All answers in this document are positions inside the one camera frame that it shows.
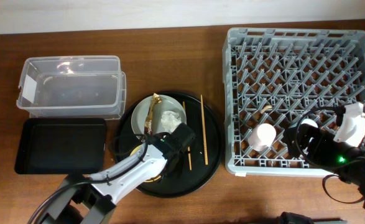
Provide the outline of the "pink cup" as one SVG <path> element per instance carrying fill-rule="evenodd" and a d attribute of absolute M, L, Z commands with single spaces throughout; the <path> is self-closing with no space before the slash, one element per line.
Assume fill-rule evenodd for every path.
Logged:
<path fill-rule="evenodd" d="M 276 137 L 276 129 L 268 123 L 256 126 L 247 141 L 253 150 L 257 152 L 263 151 L 265 148 L 272 145 Z"/>

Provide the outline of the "blue cup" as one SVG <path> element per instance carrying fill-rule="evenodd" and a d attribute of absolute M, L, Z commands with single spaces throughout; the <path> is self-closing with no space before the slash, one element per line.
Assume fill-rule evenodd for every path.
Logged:
<path fill-rule="evenodd" d="M 315 127 L 315 128 L 318 128 L 317 123 L 316 123 L 314 120 L 309 119 L 309 118 L 305 118 L 305 119 L 301 122 L 301 125 L 304 125 L 304 124 L 307 124 L 307 125 L 313 126 L 313 127 Z"/>

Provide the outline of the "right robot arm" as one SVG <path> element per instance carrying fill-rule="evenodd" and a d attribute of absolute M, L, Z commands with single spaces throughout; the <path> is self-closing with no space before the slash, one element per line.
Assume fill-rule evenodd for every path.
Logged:
<path fill-rule="evenodd" d="M 337 115 L 336 134 L 303 122 L 307 116 L 321 110 L 331 110 Z M 310 165 L 331 173 L 323 178 L 323 188 L 327 179 L 333 176 L 357 185 L 361 194 L 357 203 L 363 202 L 365 209 L 365 113 L 362 104 L 314 108 L 284 131 L 283 142 L 292 157 L 303 157 Z"/>

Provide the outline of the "yellow bowl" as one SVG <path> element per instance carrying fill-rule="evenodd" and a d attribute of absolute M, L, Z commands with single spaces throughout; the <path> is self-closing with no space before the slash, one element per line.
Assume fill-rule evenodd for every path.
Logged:
<path fill-rule="evenodd" d="M 135 154 L 138 150 L 140 149 L 140 146 L 136 146 L 131 152 L 130 152 L 130 156 Z M 162 176 L 159 174 L 155 177 L 151 177 L 147 180 L 144 181 L 144 183 L 151 183 L 151 182 L 155 182 L 155 181 L 158 181 L 162 178 Z"/>

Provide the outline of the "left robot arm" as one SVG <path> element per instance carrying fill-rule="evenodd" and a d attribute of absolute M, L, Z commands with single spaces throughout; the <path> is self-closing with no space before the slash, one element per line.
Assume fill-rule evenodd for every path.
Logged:
<path fill-rule="evenodd" d="M 137 151 L 104 171 L 70 174 L 29 219 L 29 223 L 108 223 L 117 203 L 146 180 L 164 172 L 196 138 L 179 124 L 173 133 L 145 135 Z"/>

